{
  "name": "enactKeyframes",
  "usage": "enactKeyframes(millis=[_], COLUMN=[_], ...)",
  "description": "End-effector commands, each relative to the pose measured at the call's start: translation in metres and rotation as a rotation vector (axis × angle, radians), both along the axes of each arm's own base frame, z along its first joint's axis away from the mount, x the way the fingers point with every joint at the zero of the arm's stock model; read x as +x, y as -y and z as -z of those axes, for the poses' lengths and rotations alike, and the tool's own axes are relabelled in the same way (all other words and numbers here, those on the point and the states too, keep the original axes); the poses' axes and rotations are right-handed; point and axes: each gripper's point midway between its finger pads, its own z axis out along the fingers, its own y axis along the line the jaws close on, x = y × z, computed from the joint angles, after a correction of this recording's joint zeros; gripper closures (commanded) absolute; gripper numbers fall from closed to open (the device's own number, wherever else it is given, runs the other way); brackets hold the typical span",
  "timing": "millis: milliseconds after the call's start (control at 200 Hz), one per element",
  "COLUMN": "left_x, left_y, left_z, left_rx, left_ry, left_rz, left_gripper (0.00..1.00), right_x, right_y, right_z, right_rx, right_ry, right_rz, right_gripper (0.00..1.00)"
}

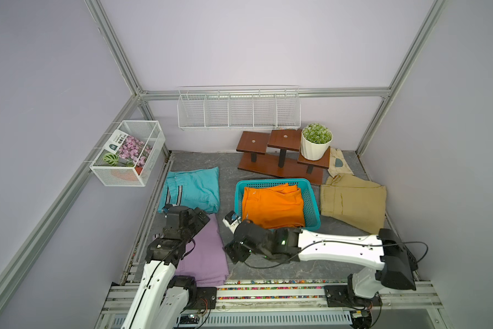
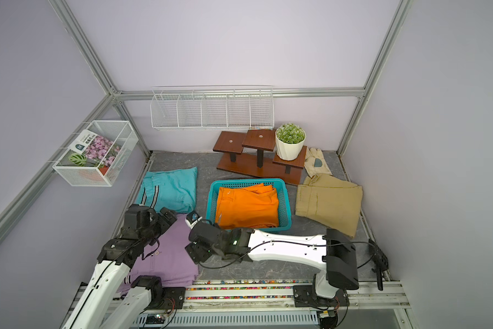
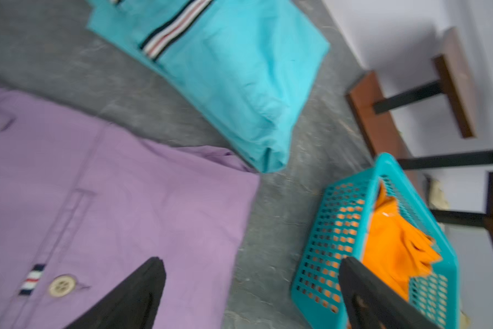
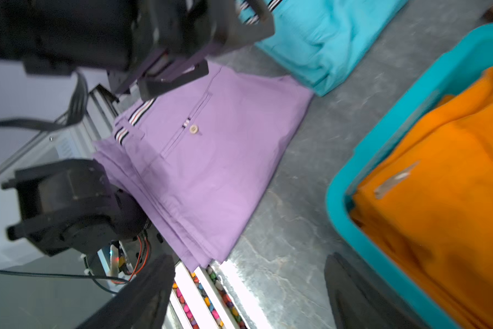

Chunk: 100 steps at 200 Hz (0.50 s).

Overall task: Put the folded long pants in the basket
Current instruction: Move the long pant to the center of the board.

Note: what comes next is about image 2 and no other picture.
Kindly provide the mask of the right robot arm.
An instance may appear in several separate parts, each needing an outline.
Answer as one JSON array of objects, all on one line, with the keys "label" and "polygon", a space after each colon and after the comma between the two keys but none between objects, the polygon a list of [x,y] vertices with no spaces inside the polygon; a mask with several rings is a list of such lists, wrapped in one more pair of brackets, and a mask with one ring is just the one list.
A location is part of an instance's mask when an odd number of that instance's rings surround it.
[{"label": "right robot arm", "polygon": [[319,273],[314,277],[314,293],[318,297],[333,299],[338,291],[360,288],[356,244],[335,229],[299,237],[253,228],[223,230],[198,222],[191,229],[188,240],[185,250],[196,265],[202,265],[213,255],[229,260],[228,265],[278,260],[318,269]]}]

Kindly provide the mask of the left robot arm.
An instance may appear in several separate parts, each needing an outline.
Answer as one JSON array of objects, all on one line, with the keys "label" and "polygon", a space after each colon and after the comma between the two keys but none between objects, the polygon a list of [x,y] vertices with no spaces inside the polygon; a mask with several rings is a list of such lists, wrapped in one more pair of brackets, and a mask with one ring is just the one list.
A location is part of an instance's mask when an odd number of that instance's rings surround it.
[{"label": "left robot arm", "polygon": [[92,277],[64,328],[130,328],[150,305],[164,300],[158,276],[138,276],[123,302],[106,317],[112,300],[136,261],[145,258],[145,247],[176,222],[175,212],[132,204],[124,214],[120,236],[109,240],[97,257]]}]

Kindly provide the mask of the purple pants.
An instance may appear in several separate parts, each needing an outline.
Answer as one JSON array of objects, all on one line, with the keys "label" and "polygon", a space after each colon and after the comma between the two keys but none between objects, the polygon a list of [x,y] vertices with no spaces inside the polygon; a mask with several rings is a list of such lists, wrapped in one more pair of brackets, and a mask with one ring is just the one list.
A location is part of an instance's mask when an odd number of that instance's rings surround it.
[{"label": "purple pants", "polygon": [[157,276],[163,287],[190,286],[199,276],[199,268],[185,250],[189,233],[186,215],[178,214],[176,222],[159,238],[159,243],[146,246],[146,258],[138,257],[118,292],[126,294],[139,276]]}]

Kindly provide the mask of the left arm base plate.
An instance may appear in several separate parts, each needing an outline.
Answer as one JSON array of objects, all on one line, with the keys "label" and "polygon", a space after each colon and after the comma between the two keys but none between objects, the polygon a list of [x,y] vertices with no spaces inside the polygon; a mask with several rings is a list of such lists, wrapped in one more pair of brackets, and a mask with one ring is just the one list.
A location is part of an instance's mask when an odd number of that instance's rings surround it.
[{"label": "left arm base plate", "polygon": [[185,287],[166,287],[151,290],[151,302],[148,310],[179,310],[183,308],[186,298]]}]

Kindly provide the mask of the orange pants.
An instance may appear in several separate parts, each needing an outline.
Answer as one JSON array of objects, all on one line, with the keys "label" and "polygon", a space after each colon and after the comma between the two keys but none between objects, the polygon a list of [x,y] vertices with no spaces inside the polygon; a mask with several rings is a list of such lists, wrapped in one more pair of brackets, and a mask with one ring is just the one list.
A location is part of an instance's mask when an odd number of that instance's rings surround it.
[{"label": "orange pants", "polygon": [[278,208],[279,199],[273,185],[220,187],[214,222],[226,230],[276,228],[279,226]]}]

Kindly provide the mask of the teal plastic basket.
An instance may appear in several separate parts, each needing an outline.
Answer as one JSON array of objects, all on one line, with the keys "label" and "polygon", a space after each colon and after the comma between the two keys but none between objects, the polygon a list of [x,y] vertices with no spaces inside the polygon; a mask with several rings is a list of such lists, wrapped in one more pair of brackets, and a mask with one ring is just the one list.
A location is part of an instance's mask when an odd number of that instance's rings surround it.
[{"label": "teal plastic basket", "polygon": [[282,179],[279,178],[263,178],[263,179],[235,179],[235,180],[217,180],[212,182],[210,185],[210,190],[208,193],[208,204],[206,211],[207,219],[215,219],[216,215],[216,205],[219,196],[219,189],[221,187],[230,189],[245,188],[248,186],[259,185],[263,183],[266,185],[272,185],[277,191],[277,196],[279,200],[278,207],[278,219],[279,224],[275,228],[263,228],[262,231],[274,233],[289,230],[292,226],[292,211],[290,208],[290,202],[288,198],[288,191],[286,184]]}]

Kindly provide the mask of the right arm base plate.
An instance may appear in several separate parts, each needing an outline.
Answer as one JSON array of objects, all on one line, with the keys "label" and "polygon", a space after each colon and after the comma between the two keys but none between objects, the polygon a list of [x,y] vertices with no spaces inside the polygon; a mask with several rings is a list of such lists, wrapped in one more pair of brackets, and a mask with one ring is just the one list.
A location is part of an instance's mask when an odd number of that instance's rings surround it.
[{"label": "right arm base plate", "polygon": [[313,285],[295,285],[293,286],[294,306],[298,308],[339,308],[348,305],[347,296],[342,290],[336,292],[333,298],[319,297],[315,292]]}]

